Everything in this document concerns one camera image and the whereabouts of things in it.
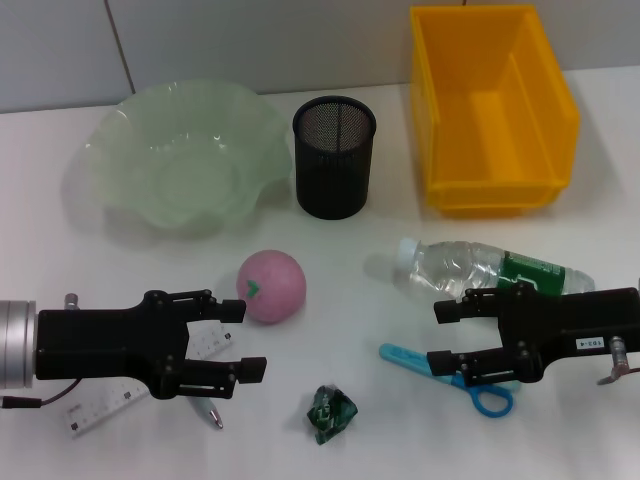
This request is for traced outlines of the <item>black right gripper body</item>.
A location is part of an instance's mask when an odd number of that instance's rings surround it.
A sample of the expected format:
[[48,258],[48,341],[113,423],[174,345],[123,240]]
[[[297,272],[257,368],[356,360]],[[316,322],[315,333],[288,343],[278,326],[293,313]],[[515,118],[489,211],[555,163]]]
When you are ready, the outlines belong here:
[[640,353],[640,292],[629,287],[547,296],[516,288],[499,309],[502,369],[534,383],[553,362],[613,354],[623,343]]

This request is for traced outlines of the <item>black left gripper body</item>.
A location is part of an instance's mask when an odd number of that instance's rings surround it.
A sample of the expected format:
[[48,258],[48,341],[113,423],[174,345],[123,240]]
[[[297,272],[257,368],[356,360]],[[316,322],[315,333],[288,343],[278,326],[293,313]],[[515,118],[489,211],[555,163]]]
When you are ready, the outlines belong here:
[[39,380],[129,377],[151,395],[185,395],[189,339],[186,293],[149,291],[127,309],[42,310],[35,376]]

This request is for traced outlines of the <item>clear water bottle green label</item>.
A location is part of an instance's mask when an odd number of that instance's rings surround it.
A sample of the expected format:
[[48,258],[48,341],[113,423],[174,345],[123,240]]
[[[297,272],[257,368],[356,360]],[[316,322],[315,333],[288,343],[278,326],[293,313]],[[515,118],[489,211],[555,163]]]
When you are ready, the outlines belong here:
[[415,298],[438,292],[457,300],[468,289],[510,288],[520,281],[553,296],[595,289],[594,279],[580,270],[477,242],[425,245],[404,238],[394,264],[395,285]]

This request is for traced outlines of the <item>pink peach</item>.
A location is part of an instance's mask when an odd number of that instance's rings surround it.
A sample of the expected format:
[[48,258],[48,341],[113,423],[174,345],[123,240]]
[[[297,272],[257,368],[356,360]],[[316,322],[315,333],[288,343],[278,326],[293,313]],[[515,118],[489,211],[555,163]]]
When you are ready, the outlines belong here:
[[276,324],[295,315],[304,305],[306,277],[292,256],[279,250],[262,250],[240,266],[236,291],[252,320]]

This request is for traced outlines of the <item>green plastic wrapper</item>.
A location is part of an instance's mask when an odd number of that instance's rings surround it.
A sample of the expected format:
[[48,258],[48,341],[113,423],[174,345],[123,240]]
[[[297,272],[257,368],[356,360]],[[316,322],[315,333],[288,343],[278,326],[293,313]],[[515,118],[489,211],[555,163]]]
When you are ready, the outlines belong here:
[[314,393],[307,419],[315,429],[318,445],[343,432],[358,414],[356,404],[337,386],[322,385]]

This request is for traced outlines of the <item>blue scissors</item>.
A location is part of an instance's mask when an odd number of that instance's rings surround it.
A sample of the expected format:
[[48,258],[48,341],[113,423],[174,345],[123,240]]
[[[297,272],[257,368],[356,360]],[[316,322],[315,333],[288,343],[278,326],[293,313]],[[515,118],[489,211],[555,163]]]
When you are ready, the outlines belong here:
[[[389,363],[466,392],[470,396],[474,408],[485,417],[492,419],[502,418],[509,414],[515,405],[513,393],[518,389],[517,385],[481,385],[468,387],[460,373],[444,376],[434,375],[425,354],[390,343],[382,344],[379,347],[378,353],[382,359]],[[500,410],[487,408],[483,404],[482,399],[489,396],[501,400],[503,402],[503,408]]]

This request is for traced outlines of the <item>silver ballpoint pen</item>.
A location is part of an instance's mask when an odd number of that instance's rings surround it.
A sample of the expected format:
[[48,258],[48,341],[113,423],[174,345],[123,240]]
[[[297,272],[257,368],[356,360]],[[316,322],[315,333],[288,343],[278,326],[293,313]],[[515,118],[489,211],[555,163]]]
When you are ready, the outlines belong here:
[[220,413],[209,397],[190,397],[189,402],[201,419],[218,430],[224,428]]

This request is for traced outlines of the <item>clear plastic ruler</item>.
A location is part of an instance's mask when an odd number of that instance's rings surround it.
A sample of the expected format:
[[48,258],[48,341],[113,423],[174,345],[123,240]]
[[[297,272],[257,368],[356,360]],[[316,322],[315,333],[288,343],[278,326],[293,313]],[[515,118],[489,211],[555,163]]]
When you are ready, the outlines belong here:
[[[190,334],[186,358],[211,360],[232,342],[222,324],[203,327]],[[83,380],[67,397],[61,410],[63,423],[69,435],[77,438],[149,396],[143,383],[130,378]]]

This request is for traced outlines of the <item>pale green glass fruit plate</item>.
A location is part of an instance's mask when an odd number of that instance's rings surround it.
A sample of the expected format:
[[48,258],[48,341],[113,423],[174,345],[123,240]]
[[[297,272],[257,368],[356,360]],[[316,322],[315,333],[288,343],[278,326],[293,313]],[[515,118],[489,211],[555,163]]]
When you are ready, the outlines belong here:
[[228,81],[195,79],[139,91],[87,139],[82,161],[108,210],[159,230],[244,220],[292,171],[284,117]]

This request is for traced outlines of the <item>black mesh pen holder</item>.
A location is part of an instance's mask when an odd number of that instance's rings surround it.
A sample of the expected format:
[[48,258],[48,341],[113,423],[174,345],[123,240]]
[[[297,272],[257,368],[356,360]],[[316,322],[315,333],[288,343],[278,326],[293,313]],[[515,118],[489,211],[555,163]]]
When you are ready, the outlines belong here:
[[376,118],[364,103],[327,95],[293,117],[296,196],[308,214],[341,220],[366,204]]

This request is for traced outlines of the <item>yellow plastic bin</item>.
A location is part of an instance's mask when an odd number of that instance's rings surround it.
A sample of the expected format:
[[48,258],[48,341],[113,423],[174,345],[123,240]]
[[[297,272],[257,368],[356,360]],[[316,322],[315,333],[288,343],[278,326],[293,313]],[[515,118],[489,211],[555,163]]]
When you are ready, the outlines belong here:
[[531,5],[415,6],[410,105],[428,206],[515,215],[570,183],[580,113]]

